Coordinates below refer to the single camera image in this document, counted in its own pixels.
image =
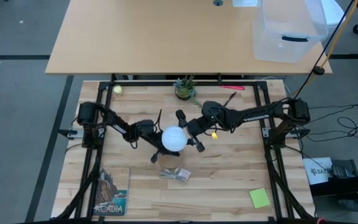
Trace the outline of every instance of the small yellow object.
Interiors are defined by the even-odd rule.
[[[122,94],[122,87],[120,85],[116,85],[112,88],[112,91],[119,96]]]
[[[212,133],[211,135],[212,135],[212,138],[213,138],[213,139],[215,139],[215,140],[217,140],[217,139],[218,139],[218,135],[217,135],[215,132],[214,132],[214,133]]]

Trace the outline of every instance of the potted plant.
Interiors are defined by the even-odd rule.
[[[197,95],[195,89],[197,82],[194,82],[193,79],[194,75],[191,75],[190,78],[186,76],[185,78],[175,80],[173,86],[175,87],[175,94],[179,99],[188,100]]]

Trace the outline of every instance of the red pen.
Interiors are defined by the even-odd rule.
[[[243,86],[221,86],[222,88],[231,88],[233,90],[245,90]]]

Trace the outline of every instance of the wooden table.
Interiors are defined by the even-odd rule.
[[[285,96],[281,80],[267,82],[272,101]],[[78,103],[95,101],[98,84],[84,82]],[[234,92],[218,86],[198,86],[197,90],[200,102],[213,100],[224,103]],[[255,107],[253,88],[238,91],[228,107],[237,110]],[[171,86],[125,86],[122,96],[113,97],[111,109],[130,124],[142,119],[156,120],[162,109],[162,129],[177,125],[176,110],[182,109],[188,121],[201,116],[196,105],[177,99]],[[189,182],[183,185],[175,180],[159,179],[159,166],[150,162],[156,150],[153,146],[140,139],[139,147],[132,149],[121,134],[108,128],[101,167],[131,169],[127,214],[115,217],[115,220],[264,221],[268,216],[275,216],[272,205],[254,209],[249,196],[250,190],[264,187],[273,204],[259,122],[244,123],[233,134],[218,131],[218,140],[205,135],[198,137],[206,149],[202,153],[191,146],[184,149],[185,167],[192,173]],[[80,139],[73,140],[68,146],[80,142]],[[287,139],[287,145],[299,147],[294,139]],[[85,153],[86,149],[80,146],[67,152],[52,217],[61,213],[76,194]],[[313,199],[300,154],[289,149],[282,149],[282,154],[290,190],[313,214]],[[86,214],[89,191],[85,196],[83,215]],[[279,193],[283,214],[286,215],[281,190]]]
[[[231,0],[222,6],[212,0],[71,0],[46,73],[309,73],[320,43],[298,63],[254,58],[254,14],[254,7],[233,7]],[[332,73],[328,64],[325,69]]]

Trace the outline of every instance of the yellow cable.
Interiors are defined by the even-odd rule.
[[[335,48],[335,46],[336,46],[336,43],[338,42],[339,37],[342,35],[342,32],[343,32],[343,30],[344,30],[346,24],[349,22],[350,18],[352,17],[353,12],[355,11],[355,9],[356,9],[356,7],[357,7],[357,3],[358,3],[358,0],[354,0],[354,2],[353,2],[353,7],[352,7],[352,9],[350,10],[349,15],[346,17],[345,22],[344,22],[343,25],[341,25],[341,27],[339,28],[338,33],[335,35],[334,42],[333,42],[333,44],[331,45],[331,47],[329,48],[329,52],[328,52],[328,54],[327,54],[327,57],[326,57],[326,59],[324,60],[324,62],[321,64],[321,67],[324,67],[324,65],[326,65],[326,63],[327,63],[328,60],[329,60],[329,57],[331,56],[331,54],[333,54],[334,48]],[[315,78],[316,78],[316,75],[313,74],[313,76],[308,80],[308,82],[306,82],[306,85],[305,85],[305,86],[307,86],[309,83],[311,83],[311,81],[313,81]],[[292,94],[293,94],[293,95],[298,94],[299,90],[300,90],[300,88],[299,88],[297,91],[295,91],[294,93],[292,93]]]

